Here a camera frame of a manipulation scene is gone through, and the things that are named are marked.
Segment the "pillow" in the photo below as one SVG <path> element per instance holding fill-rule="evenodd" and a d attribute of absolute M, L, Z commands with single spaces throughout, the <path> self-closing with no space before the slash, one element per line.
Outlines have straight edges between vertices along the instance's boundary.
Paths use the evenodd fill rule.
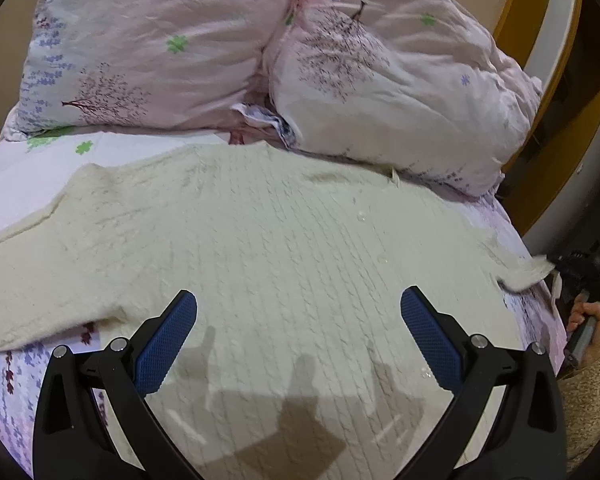
<path fill-rule="evenodd" d="M 15 124 L 230 128 L 289 0 L 39 0 Z"/>
<path fill-rule="evenodd" d="M 480 196 L 525 139 L 541 84 L 453 0 L 295 0 L 265 54 L 293 149 Z"/>

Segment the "blue rubber pad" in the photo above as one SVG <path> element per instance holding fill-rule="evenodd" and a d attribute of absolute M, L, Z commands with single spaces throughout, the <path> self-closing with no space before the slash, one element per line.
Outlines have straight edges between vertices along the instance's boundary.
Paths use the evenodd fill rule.
<path fill-rule="evenodd" d="M 400 312 L 440 388 L 454 395 L 462 386 L 462 360 L 421 298 L 405 290 Z"/>
<path fill-rule="evenodd" d="M 187 292 L 136 359 L 134 384 L 142 396 L 157 392 L 196 322 L 196 297 Z"/>

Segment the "metal screw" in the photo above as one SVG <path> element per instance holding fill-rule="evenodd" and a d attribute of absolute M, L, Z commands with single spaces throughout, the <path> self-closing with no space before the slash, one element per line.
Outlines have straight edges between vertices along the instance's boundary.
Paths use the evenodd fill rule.
<path fill-rule="evenodd" d="M 544 355 L 544 353 L 546 352 L 544 345 L 542 345 L 542 343 L 539 343 L 538 341 L 534 341 L 533 343 L 531 343 L 531 349 L 538 355 Z"/>
<path fill-rule="evenodd" d="M 54 357 L 61 358 L 64 354 L 66 354 L 66 346 L 60 345 L 54 348 Z"/>
<path fill-rule="evenodd" d="M 489 344 L 489 340 L 482 334 L 475 334 L 471 336 L 471 344 L 476 348 L 486 348 Z"/>
<path fill-rule="evenodd" d="M 115 338 L 109 345 L 109 348 L 111 348 L 114 352 L 120 352 L 121 350 L 124 350 L 126 348 L 126 339 L 123 337 Z"/>

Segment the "cream knit sweater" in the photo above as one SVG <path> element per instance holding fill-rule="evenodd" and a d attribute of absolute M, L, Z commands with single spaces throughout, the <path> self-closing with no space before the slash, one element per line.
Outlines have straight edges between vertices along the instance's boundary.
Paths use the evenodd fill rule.
<path fill-rule="evenodd" d="M 518 348 L 498 282 L 550 268 L 425 187 L 263 144 L 189 147 L 85 166 L 0 234 L 0 349 L 94 319 L 104 340 L 130 335 L 186 288 L 198 321 L 148 402 L 193 464 L 216 479 L 391 478 L 451 398 L 401 292 L 418 285 L 468 333 Z"/>

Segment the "bed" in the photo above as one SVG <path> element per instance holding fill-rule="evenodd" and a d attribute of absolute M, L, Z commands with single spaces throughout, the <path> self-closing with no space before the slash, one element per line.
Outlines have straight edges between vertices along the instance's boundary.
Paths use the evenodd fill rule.
<path fill-rule="evenodd" d="M 3 140 L 0 142 L 0 230 L 45 205 L 71 174 L 88 162 L 118 166 L 186 144 L 222 144 L 229 140 L 230 134 L 222 130 L 156 136 L 149 130 L 101 130 L 95 126 L 68 128 L 24 142 Z M 498 241 L 510 251 L 528 256 L 499 202 L 485 197 L 468 199 L 447 187 L 436 186 L 435 191 L 473 225 L 496 231 Z M 544 284 L 521 294 L 503 292 L 503 300 L 516 316 L 524 344 L 541 341 L 550 349 L 554 366 L 559 367 L 565 334 Z M 101 348 L 106 343 L 100 340 L 97 324 L 88 323 L 23 349 L 0 353 L 0 440 L 30 475 L 37 391 L 48 356 L 60 342 L 74 351 Z M 106 403 L 104 398 L 101 400 L 106 416 Z"/>

